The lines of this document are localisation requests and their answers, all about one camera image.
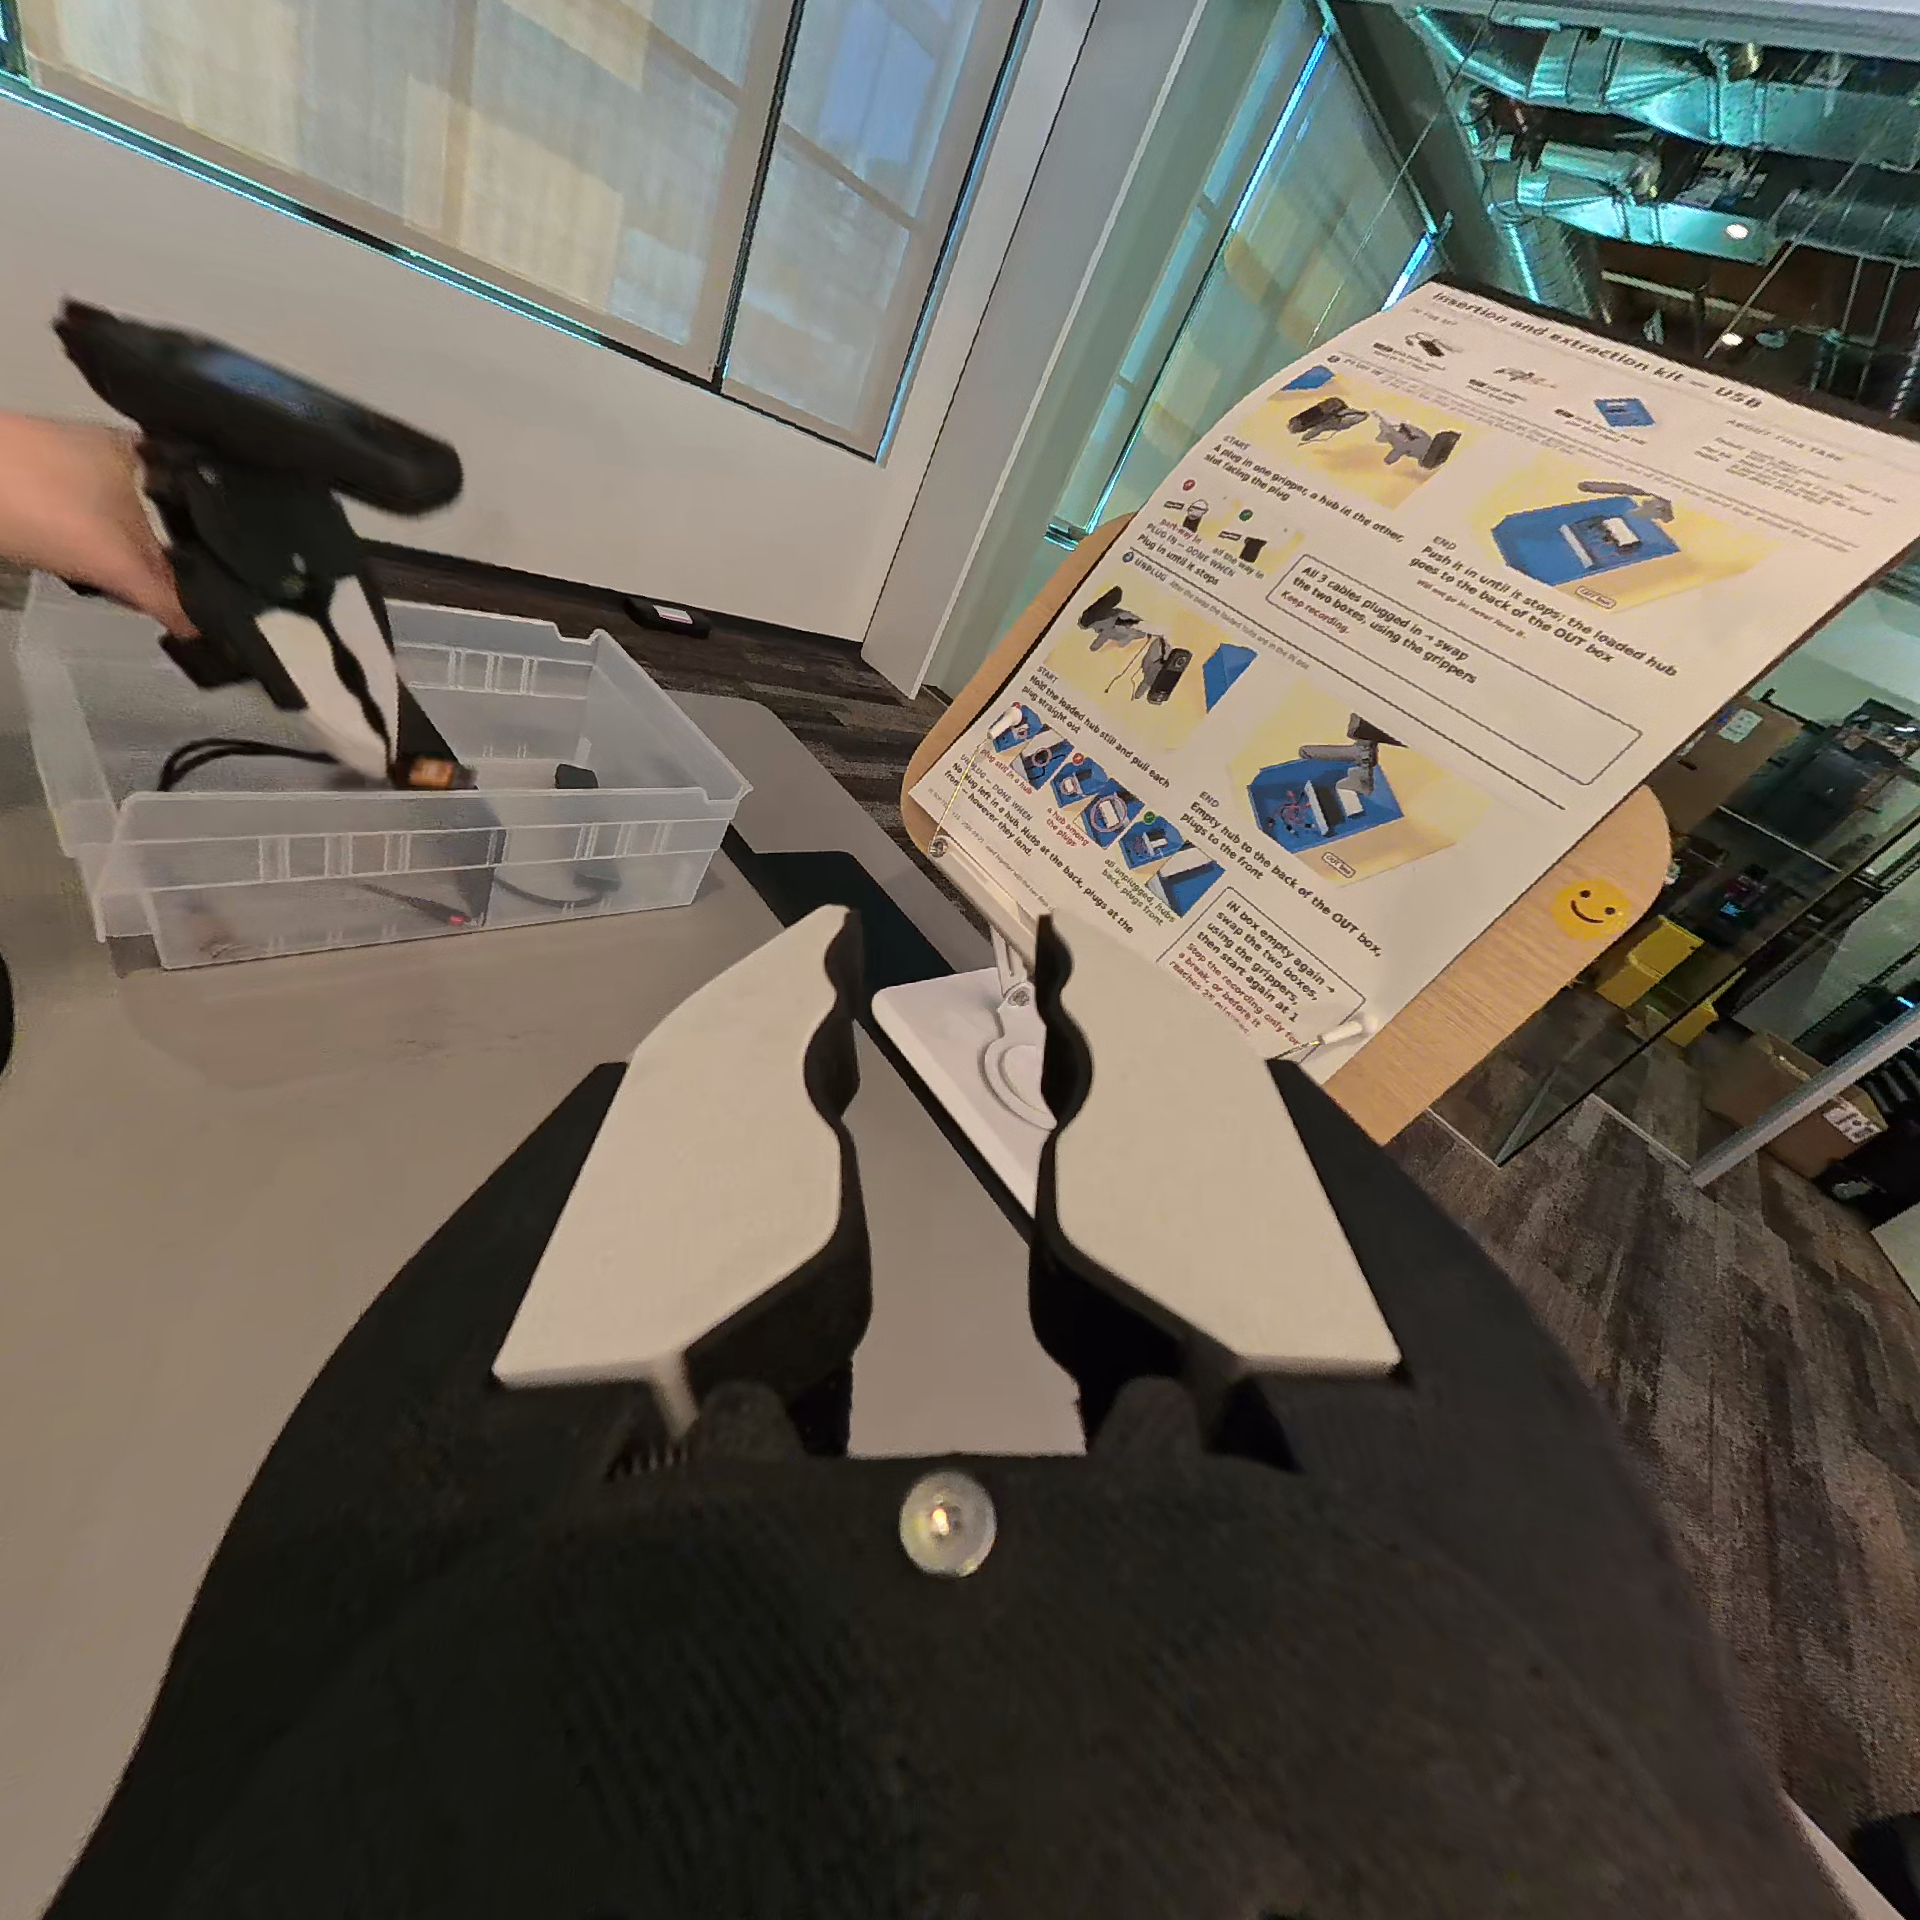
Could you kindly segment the person's left hand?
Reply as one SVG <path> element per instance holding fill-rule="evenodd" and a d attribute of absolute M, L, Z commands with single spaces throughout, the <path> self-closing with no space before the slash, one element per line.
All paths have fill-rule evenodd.
<path fill-rule="evenodd" d="M 3 413 L 3 557 L 195 639 L 140 480 L 125 433 Z"/>

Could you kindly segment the large glass window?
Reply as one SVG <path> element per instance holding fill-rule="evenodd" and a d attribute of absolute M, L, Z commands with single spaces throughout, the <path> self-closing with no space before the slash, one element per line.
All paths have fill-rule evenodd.
<path fill-rule="evenodd" d="M 1008 2 L 24 2 L 4 79 L 861 457 Z"/>

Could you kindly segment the yellow storage bin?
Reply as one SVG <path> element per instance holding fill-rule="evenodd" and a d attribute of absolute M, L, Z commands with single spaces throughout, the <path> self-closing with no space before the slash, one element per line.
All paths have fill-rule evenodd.
<path fill-rule="evenodd" d="M 1589 988 L 1620 1016 L 1628 1039 L 1684 1052 L 1716 1023 L 1723 979 L 1720 955 L 1701 936 L 1655 919 L 1589 972 Z"/>

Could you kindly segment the clear plastic bin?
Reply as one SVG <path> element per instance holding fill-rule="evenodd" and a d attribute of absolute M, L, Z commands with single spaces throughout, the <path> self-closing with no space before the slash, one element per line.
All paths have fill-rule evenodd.
<path fill-rule="evenodd" d="M 607 634 L 391 602 L 404 680 L 477 787 L 404 795 L 280 755 L 175 785 L 191 740 L 304 751 L 200 692 L 155 627 L 37 576 L 16 628 L 32 755 L 95 936 L 165 969 L 688 905 L 749 780 Z"/>

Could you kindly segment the white stand base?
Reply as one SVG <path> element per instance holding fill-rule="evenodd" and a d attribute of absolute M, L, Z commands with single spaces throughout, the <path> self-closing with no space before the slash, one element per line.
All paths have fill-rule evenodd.
<path fill-rule="evenodd" d="M 988 968 L 885 988 L 871 1008 L 903 1065 L 1030 1219 L 1053 1116 L 1041 1096 L 1047 1029 L 1022 953 L 995 931 Z"/>

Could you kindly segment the tangled silver ceiling ducts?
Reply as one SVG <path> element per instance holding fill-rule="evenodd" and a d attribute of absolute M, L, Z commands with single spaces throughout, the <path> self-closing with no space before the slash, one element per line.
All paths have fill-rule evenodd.
<path fill-rule="evenodd" d="M 1916 426 L 1916 5 L 1331 17 L 1454 276 Z"/>

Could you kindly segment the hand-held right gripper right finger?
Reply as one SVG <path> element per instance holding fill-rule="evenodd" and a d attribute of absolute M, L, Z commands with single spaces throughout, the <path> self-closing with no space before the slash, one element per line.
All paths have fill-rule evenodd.
<path fill-rule="evenodd" d="M 1088 919 L 1041 921 L 1032 985 L 1047 1252 L 1228 1378 L 1390 1377 L 1400 1348 L 1252 1042 Z"/>

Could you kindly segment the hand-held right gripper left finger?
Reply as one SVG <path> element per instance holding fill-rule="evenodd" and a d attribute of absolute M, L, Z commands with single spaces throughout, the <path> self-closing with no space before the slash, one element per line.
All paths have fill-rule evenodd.
<path fill-rule="evenodd" d="M 718 1386 L 843 1380 L 873 1317 L 856 913 L 829 903 L 636 1047 L 493 1359 L 513 1389 L 639 1386 L 691 1428 Z"/>

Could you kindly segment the labelled cardboard box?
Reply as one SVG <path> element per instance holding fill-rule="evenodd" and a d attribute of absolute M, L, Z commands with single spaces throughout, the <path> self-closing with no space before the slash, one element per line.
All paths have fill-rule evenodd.
<path fill-rule="evenodd" d="M 1798 1047 L 1748 1035 L 1703 1079 L 1708 1114 L 1745 1127 L 1824 1072 Z M 1764 1155 L 1814 1179 L 1887 1135 L 1880 1104 L 1863 1089 L 1836 1089 L 1821 1104 L 1767 1141 Z"/>

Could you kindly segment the printed instruction poster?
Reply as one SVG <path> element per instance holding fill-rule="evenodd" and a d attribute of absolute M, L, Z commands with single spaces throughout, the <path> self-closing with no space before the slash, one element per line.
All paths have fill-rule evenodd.
<path fill-rule="evenodd" d="M 910 787 L 1337 1063 L 1896 567 L 1916 429 L 1429 283 L 1238 400 Z"/>

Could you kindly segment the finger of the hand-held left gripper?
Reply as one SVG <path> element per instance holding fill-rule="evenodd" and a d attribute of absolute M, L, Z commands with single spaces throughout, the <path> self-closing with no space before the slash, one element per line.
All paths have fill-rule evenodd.
<path fill-rule="evenodd" d="M 391 787 L 462 787 L 463 767 L 399 677 L 387 609 L 358 576 L 331 588 L 329 642 L 348 692 L 329 722 L 336 756 Z"/>
<path fill-rule="evenodd" d="M 329 722 L 345 719 L 348 709 L 348 692 L 336 672 L 336 656 L 329 642 L 329 602 L 321 615 L 292 609 L 263 609 L 255 618 L 255 628 L 292 684 L 309 730 L 342 764 L 329 740 Z"/>

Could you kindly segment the large cardboard box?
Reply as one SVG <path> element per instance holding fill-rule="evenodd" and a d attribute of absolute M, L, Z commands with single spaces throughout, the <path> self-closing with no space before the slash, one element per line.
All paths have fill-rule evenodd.
<path fill-rule="evenodd" d="M 1647 792 L 1676 841 L 1720 815 L 1806 835 L 1845 761 L 1841 738 L 1841 722 L 1740 698 L 1647 778 Z"/>

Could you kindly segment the wooden poster board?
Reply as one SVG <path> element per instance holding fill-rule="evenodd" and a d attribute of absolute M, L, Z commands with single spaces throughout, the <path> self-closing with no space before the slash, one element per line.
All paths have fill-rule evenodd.
<path fill-rule="evenodd" d="M 1105 520 L 1052 571 L 965 690 L 923 733 L 901 781 L 903 827 L 921 853 L 933 853 L 943 827 L 915 799 L 918 781 L 984 714 L 997 684 L 1035 652 L 1132 522 L 1132 514 Z M 1599 953 L 1603 945 L 1573 941 L 1561 932 L 1551 921 L 1551 897 L 1573 881 L 1605 879 L 1622 888 L 1643 915 L 1661 890 L 1671 850 L 1661 804 L 1641 785 L 1399 1011 L 1352 1063 L 1309 1068 L 1309 1076 L 1368 1139 L 1391 1141 Z"/>

